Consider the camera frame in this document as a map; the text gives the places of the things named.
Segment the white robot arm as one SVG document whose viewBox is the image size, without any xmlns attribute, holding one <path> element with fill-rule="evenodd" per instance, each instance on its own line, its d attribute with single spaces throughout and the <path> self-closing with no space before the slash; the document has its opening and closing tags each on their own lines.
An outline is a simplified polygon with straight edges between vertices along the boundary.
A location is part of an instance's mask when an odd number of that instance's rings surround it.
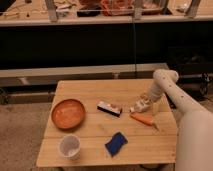
<svg viewBox="0 0 213 171">
<path fill-rule="evenodd" d="M 213 171 L 213 113 L 177 86 L 178 78 L 174 70 L 158 69 L 148 91 L 152 102 L 166 93 L 182 113 L 175 171 Z"/>
</svg>

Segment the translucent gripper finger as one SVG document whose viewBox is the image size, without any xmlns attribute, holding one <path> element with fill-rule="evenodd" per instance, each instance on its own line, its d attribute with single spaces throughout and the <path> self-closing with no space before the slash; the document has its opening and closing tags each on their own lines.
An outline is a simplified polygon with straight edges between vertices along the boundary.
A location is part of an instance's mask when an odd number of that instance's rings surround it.
<svg viewBox="0 0 213 171">
<path fill-rule="evenodd" d="M 159 113 L 160 100 L 152 103 L 152 115 L 155 116 Z"/>
</svg>

